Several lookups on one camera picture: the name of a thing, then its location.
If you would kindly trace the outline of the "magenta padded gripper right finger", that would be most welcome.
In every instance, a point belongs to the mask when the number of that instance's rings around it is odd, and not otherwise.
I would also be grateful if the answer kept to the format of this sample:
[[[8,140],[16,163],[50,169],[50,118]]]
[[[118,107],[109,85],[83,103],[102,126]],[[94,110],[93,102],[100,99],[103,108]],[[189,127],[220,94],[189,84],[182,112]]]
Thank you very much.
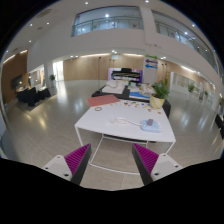
[[[168,154],[157,154],[136,143],[132,144],[132,155],[144,185],[182,169]]]

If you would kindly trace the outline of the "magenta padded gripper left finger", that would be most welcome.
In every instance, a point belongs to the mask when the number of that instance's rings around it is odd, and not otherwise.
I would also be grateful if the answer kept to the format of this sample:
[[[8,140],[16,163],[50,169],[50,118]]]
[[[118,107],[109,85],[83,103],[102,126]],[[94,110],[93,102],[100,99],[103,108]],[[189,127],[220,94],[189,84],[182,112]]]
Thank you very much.
[[[56,155],[44,165],[42,169],[79,185],[82,181],[91,153],[91,145],[86,144],[66,156]]]

